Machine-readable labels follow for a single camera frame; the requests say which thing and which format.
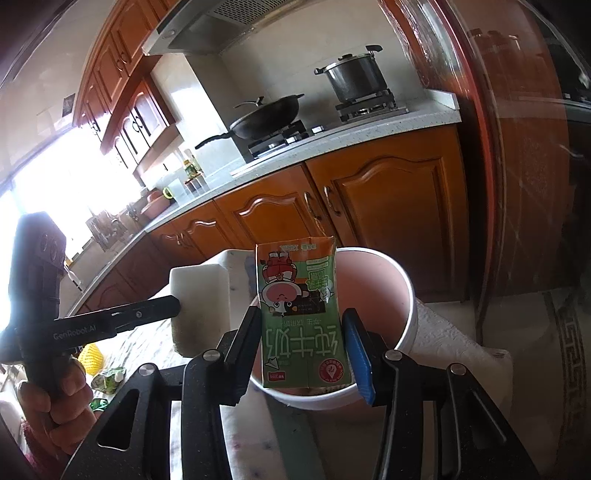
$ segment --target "red logo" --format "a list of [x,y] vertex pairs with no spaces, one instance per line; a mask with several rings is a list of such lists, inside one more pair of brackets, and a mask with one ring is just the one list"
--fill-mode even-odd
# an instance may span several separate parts
[[336,358],[327,358],[318,367],[320,378],[328,383],[338,382],[343,378],[344,372],[343,364]]
[[285,380],[285,372],[268,372],[267,378],[269,379],[269,382]]

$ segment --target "human hand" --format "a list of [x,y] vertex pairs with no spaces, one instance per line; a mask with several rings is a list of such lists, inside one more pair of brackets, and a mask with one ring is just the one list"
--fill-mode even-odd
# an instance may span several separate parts
[[[64,396],[52,402],[47,392],[25,380],[18,384],[17,396],[35,439],[51,455],[63,450],[72,455],[96,422],[90,409],[92,390],[86,384],[84,367],[72,359],[61,379]],[[58,424],[51,429],[47,414]]]

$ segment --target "cooking pot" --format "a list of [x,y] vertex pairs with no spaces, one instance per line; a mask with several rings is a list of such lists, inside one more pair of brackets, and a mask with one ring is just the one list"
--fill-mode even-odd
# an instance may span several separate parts
[[326,74],[342,103],[352,102],[388,88],[374,56],[374,52],[382,51],[383,48],[379,45],[367,45],[365,48],[369,53],[355,56],[348,53],[335,63],[314,70],[316,75]]
[[303,96],[303,93],[299,95],[289,95],[264,105],[262,103],[264,97],[239,103],[234,108],[253,103],[256,105],[256,110],[253,110],[236,120],[230,125],[229,132],[206,138],[195,147],[195,150],[209,142],[221,140],[222,138],[240,137],[245,140],[255,141],[260,140],[267,135],[271,135],[281,128],[287,127],[287,125],[295,120],[300,111],[298,99]]

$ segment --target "red fabric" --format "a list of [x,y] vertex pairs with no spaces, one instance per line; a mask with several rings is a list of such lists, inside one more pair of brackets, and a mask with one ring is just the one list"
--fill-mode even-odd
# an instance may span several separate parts
[[33,430],[27,422],[23,422],[22,429],[29,447],[27,460],[41,480],[59,480],[66,464],[52,457],[35,438]]

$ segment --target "blue gripper pad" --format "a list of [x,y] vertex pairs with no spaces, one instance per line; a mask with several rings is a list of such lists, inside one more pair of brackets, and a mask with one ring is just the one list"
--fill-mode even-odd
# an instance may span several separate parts
[[357,389],[367,404],[372,406],[376,397],[372,380],[372,365],[366,351],[367,344],[364,345],[366,342],[363,341],[368,338],[368,335],[355,309],[345,310],[342,327],[345,336],[345,348],[355,375]]

